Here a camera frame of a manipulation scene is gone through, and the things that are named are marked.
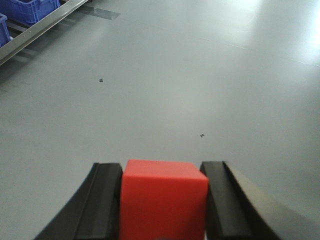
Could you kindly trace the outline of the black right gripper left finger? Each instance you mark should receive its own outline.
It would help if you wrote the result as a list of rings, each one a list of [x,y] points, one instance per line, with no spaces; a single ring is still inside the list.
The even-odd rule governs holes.
[[[122,174],[119,163],[94,163],[81,186],[36,239],[118,239]]]

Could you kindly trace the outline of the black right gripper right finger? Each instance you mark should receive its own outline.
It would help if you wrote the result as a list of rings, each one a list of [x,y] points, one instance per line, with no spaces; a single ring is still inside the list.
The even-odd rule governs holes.
[[[297,240],[299,219],[264,192],[248,191],[223,161],[203,161],[208,178],[206,237],[209,240]]]

